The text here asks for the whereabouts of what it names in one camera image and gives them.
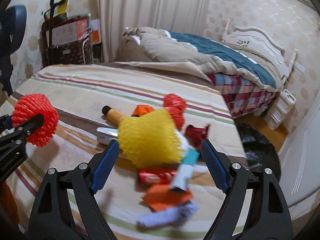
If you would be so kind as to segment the red foam fruit net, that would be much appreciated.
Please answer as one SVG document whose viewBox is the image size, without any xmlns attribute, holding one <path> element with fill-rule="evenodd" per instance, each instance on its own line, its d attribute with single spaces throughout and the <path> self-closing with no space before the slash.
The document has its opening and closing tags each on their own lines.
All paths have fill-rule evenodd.
<svg viewBox="0 0 320 240">
<path fill-rule="evenodd" d="M 30 131 L 27 142 L 43 147 L 55 134 L 59 115 L 45 95 L 29 94 L 18 100 L 11 121 L 14 127 Z"/>
</svg>

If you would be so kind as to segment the silver white tube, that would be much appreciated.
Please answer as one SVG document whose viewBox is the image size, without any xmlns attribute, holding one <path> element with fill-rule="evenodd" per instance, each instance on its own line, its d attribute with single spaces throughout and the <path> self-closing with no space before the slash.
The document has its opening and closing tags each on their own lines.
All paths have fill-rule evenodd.
<svg viewBox="0 0 320 240">
<path fill-rule="evenodd" d="M 103 145 L 108 145 L 112 140 L 118 138 L 118 130 L 116 128 L 98 127 L 96 132 L 98 142 Z"/>
</svg>

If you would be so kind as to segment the yellow bottle black cap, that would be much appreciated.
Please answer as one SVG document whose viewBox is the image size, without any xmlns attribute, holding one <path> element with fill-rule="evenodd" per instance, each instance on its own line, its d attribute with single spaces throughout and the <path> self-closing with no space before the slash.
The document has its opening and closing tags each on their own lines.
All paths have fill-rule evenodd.
<svg viewBox="0 0 320 240">
<path fill-rule="evenodd" d="M 114 123 L 117 127 L 124 119 L 127 118 L 125 114 L 114 108 L 111 108 L 110 106 L 104 106 L 102 109 L 102 113 L 106 116 L 108 121 Z"/>
</svg>

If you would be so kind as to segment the lavender paper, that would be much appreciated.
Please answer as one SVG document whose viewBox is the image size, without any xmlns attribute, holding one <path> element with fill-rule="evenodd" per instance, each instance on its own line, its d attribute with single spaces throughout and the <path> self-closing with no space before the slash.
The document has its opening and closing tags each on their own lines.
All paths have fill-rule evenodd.
<svg viewBox="0 0 320 240">
<path fill-rule="evenodd" d="M 198 206 L 189 200 L 179 206 L 141 215 L 137 224 L 145 228 L 159 228 L 168 225 L 181 226 L 190 220 L 198 209 Z"/>
</svg>

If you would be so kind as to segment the white teal tube box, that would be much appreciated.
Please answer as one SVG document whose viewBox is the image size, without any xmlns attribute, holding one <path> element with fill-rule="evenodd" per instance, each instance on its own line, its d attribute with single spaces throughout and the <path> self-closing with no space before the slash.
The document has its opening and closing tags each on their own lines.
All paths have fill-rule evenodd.
<svg viewBox="0 0 320 240">
<path fill-rule="evenodd" d="M 197 150 L 189 149 L 169 184 L 170 191 L 187 191 L 189 180 L 193 176 L 194 166 L 198 161 L 199 155 L 200 153 Z"/>
</svg>

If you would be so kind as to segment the orange paper piece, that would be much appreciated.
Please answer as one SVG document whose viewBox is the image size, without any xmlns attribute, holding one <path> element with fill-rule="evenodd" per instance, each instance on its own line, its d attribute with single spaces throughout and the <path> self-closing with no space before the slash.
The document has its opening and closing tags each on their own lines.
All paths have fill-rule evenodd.
<svg viewBox="0 0 320 240">
<path fill-rule="evenodd" d="M 191 199 L 193 194 L 189 190 L 176 193 L 169 190 L 169 185 L 152 185 L 142 197 L 142 200 L 156 212 L 179 206 Z"/>
</svg>

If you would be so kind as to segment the dark red wrapper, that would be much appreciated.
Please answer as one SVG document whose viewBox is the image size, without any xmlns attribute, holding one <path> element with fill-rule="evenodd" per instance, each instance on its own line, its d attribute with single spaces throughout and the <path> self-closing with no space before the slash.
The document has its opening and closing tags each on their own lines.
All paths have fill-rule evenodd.
<svg viewBox="0 0 320 240">
<path fill-rule="evenodd" d="M 202 142 L 208 138 L 209 128 L 210 125 L 203 128 L 189 125 L 185 130 L 185 137 L 199 153 L 201 152 Z"/>
</svg>

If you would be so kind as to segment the red snack wrapper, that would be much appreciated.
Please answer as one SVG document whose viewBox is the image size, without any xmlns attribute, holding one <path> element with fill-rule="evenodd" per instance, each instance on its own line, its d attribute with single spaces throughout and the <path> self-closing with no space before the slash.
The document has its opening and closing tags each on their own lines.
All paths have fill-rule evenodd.
<svg viewBox="0 0 320 240">
<path fill-rule="evenodd" d="M 176 175 L 174 168 L 147 168 L 138 170 L 138 182 L 141 185 L 168 185 Z"/>
</svg>

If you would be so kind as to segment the yellow foam fruit net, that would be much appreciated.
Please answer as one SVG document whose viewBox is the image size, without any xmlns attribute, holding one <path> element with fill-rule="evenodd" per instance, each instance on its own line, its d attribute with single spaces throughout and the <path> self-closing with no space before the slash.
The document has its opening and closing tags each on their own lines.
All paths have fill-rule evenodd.
<svg viewBox="0 0 320 240">
<path fill-rule="evenodd" d="M 137 168 L 174 164 L 183 158 L 176 126 L 165 109 L 141 117 L 122 118 L 118 142 L 122 153 Z"/>
</svg>

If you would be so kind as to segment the patterned brown storage box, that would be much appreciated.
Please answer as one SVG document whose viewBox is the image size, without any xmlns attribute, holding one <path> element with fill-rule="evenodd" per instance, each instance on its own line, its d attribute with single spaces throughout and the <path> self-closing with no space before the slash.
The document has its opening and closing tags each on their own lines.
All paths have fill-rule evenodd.
<svg viewBox="0 0 320 240">
<path fill-rule="evenodd" d="M 81 39 L 67 44 L 50 46 L 46 49 L 46 56 L 48 66 L 53 64 L 91 64 L 91 35 L 87 34 Z"/>
</svg>

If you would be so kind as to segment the cardboard box with orange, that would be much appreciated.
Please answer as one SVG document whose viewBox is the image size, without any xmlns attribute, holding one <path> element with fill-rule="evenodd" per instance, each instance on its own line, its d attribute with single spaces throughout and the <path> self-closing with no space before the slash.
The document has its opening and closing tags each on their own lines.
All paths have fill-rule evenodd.
<svg viewBox="0 0 320 240">
<path fill-rule="evenodd" d="M 81 18 L 52 29 L 52 46 L 78 41 L 89 34 L 88 18 Z"/>
</svg>

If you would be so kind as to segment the white plastic drawer unit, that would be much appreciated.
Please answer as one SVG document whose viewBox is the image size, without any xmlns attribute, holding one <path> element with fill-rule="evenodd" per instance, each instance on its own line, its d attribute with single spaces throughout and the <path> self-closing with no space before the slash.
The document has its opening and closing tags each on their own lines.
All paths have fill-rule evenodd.
<svg viewBox="0 0 320 240">
<path fill-rule="evenodd" d="M 287 117 L 295 103 L 296 98 L 287 89 L 281 91 L 264 116 L 264 121 L 269 128 L 272 130 L 277 129 Z"/>
</svg>

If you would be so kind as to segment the plaid bed sheet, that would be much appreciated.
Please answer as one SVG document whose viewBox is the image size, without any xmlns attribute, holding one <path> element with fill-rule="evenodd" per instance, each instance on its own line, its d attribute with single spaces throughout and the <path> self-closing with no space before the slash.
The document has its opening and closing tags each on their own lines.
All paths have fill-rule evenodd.
<svg viewBox="0 0 320 240">
<path fill-rule="evenodd" d="M 209 73 L 207 76 L 222 95 L 234 119 L 266 107 L 278 96 L 278 93 L 261 89 L 240 76 L 223 73 Z"/>
</svg>

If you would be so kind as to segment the red plastic bag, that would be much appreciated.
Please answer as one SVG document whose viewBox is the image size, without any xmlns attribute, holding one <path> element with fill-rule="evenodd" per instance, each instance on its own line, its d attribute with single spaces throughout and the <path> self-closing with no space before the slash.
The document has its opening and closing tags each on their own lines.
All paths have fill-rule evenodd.
<svg viewBox="0 0 320 240">
<path fill-rule="evenodd" d="M 173 122 L 178 130 L 184 125 L 183 113 L 186 108 L 186 102 L 176 94 L 167 94 L 163 99 L 163 107 L 169 112 Z"/>
</svg>

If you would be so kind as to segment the white curtain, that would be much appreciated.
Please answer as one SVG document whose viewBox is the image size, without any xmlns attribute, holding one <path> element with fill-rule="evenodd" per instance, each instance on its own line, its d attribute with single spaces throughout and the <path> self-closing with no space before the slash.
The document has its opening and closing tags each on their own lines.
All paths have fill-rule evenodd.
<svg viewBox="0 0 320 240">
<path fill-rule="evenodd" d="M 126 27 L 201 35 L 209 0 L 96 0 L 105 61 L 120 58 Z"/>
</svg>

